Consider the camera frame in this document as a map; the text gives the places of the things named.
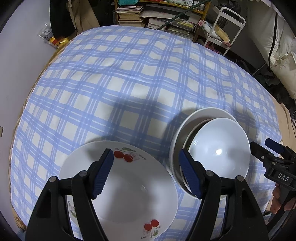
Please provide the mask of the right hand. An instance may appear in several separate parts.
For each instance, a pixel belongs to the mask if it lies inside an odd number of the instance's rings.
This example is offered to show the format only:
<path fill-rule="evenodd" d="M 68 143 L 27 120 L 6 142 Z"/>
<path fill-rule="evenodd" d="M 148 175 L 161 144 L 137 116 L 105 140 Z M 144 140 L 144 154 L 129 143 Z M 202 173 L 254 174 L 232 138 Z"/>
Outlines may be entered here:
<path fill-rule="evenodd" d="M 276 183 L 273 190 L 273 199 L 271 202 L 270 211 L 272 214 L 276 214 L 280 210 L 280 208 L 280 185 Z M 295 198 L 292 198 L 283 208 L 284 211 L 288 211 L 291 209 L 295 209 Z"/>

